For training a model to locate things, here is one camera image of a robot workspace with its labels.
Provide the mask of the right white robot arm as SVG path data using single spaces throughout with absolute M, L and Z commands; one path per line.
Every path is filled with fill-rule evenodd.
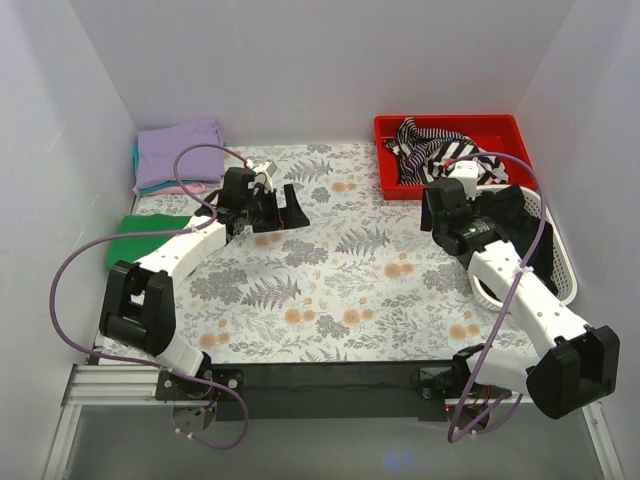
M 487 386 L 530 397 L 552 419 L 612 394 L 620 340 L 608 326 L 590 325 L 566 307 L 523 264 L 514 245 L 488 217 L 474 213 L 457 179 L 424 188 L 421 228 L 484 283 L 527 334 L 536 354 L 520 357 L 485 343 L 455 355 L 454 389 L 475 397 Z

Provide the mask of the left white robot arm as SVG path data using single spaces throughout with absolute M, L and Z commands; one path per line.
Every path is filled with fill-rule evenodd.
M 174 287 L 247 227 L 264 233 L 309 226 L 291 184 L 284 186 L 284 196 L 286 204 L 280 207 L 267 167 L 229 168 L 220 191 L 206 197 L 189 220 L 186 234 L 133 263 L 114 264 L 100 316 L 101 335 L 179 372 L 178 387 L 188 398 L 205 398 L 213 386 L 205 369 L 210 360 L 177 332 Z

